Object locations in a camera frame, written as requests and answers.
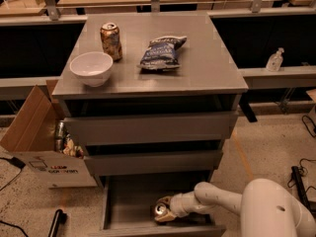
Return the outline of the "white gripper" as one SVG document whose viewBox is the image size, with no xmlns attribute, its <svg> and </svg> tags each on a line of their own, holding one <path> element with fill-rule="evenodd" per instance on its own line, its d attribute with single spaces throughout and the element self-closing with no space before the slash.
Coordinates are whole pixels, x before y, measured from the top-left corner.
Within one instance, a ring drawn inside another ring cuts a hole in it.
<svg viewBox="0 0 316 237">
<path fill-rule="evenodd" d="M 195 194 L 193 192 L 185 194 L 177 194 L 173 197 L 165 196 L 157 200 L 158 203 L 170 205 L 170 210 L 163 212 L 156 212 L 154 219 L 156 222 L 170 222 L 177 217 L 185 217 L 191 212 L 194 212 L 197 203 Z"/>
</svg>

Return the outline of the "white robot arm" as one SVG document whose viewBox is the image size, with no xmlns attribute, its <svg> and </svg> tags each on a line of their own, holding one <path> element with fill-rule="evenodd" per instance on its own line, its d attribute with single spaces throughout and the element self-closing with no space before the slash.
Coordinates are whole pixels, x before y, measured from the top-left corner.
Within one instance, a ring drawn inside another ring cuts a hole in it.
<svg viewBox="0 0 316 237">
<path fill-rule="evenodd" d="M 268 179 L 251 181 L 241 194 L 200 182 L 185 194 L 157 200 L 157 222 L 169 222 L 191 213 L 209 214 L 219 205 L 240 217 L 242 237 L 315 237 L 312 213 L 284 187 Z"/>
</svg>

